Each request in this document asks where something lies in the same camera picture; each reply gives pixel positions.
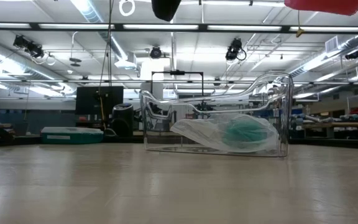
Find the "transparent acrylic enclosure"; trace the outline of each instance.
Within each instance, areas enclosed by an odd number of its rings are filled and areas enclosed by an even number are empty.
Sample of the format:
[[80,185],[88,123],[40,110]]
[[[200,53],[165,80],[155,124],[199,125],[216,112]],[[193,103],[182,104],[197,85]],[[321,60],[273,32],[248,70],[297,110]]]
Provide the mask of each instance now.
[[158,100],[142,91],[145,149],[285,157],[292,91],[286,73],[262,75],[230,95]]

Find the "teal container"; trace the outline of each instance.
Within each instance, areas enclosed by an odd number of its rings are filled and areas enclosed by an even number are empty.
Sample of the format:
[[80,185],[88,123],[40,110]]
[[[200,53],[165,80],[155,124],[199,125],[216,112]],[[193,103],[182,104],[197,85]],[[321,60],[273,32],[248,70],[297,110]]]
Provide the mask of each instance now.
[[41,131],[44,144],[92,144],[103,140],[103,132],[91,128],[51,128]]

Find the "gray floor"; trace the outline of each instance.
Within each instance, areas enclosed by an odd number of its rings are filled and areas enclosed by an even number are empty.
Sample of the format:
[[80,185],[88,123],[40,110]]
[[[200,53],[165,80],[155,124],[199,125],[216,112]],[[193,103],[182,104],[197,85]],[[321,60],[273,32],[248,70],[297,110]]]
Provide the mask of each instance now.
[[358,149],[291,146],[274,159],[2,147],[2,223],[358,223]]

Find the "ceiling beam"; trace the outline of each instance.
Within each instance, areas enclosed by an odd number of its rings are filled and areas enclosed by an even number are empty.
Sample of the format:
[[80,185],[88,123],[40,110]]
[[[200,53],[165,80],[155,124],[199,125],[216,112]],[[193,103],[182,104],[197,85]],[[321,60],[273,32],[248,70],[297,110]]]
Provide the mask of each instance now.
[[[266,24],[111,24],[113,32],[216,32],[250,34],[296,34],[298,25]],[[107,31],[108,23],[28,23],[0,22],[0,30],[27,31]],[[302,26],[304,34],[358,34],[358,26]]]
[[[100,80],[3,80],[0,79],[0,83],[100,83]],[[151,83],[151,80],[103,80],[103,83]],[[204,84],[252,84],[254,81],[212,81],[205,80]],[[187,83],[198,83],[201,84],[201,80],[153,80],[153,83],[176,83],[176,84],[187,84]],[[358,85],[358,82],[293,82],[294,84],[301,85]]]

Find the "metal frame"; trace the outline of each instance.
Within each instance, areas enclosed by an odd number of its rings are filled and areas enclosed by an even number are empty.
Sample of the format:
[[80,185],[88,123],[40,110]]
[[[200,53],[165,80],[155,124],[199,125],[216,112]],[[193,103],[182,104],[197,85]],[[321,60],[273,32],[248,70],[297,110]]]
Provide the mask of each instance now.
[[[25,24],[29,25],[28,27],[12,27],[6,26],[4,24]],[[66,27],[62,28],[41,28],[44,24],[53,24],[53,25],[63,25]],[[76,27],[67,27],[69,25],[73,26],[83,26],[82,28]],[[95,25],[106,25],[106,28],[97,28]],[[62,31],[62,32],[100,32],[108,31],[108,23],[57,23],[57,22],[0,22],[0,30],[25,30],[25,31]],[[112,29],[113,32],[217,32],[217,33],[257,33],[257,34],[296,34],[296,30],[290,30],[291,27],[298,27],[298,24],[294,25],[268,25],[268,24],[174,24],[174,25],[197,25],[196,29],[161,29],[161,28],[148,28],[148,29],[133,29],[133,28],[124,28],[124,25],[171,25],[171,24],[145,24],[145,23],[113,23],[114,26]],[[233,27],[249,27],[247,30],[238,30],[238,29],[208,29],[208,26],[233,26]],[[256,29],[253,27],[266,27],[267,30]],[[280,30],[269,30],[269,27],[280,27]],[[321,27],[325,28],[324,30],[319,31],[304,31],[304,34],[358,34],[358,31],[340,31],[335,30],[335,28],[356,28],[358,26],[307,26],[307,27]]]
[[185,72],[185,71],[166,71],[166,72],[152,72],[151,89],[150,92],[153,94],[153,75],[157,73],[170,74],[170,75],[186,75],[186,74],[199,74],[201,75],[201,96],[204,96],[204,72]]
[[[185,72],[186,74],[200,74],[203,72]],[[23,83],[100,83],[100,80],[18,80],[18,79],[0,79],[0,83],[14,83],[14,82],[23,82]],[[151,80],[103,80],[103,83],[151,83]],[[154,80],[154,83],[173,83],[173,84],[186,84],[186,83],[193,83],[193,84],[253,84],[254,81],[212,81],[212,80]],[[294,84],[300,85],[353,85],[357,84],[358,82],[293,82]]]

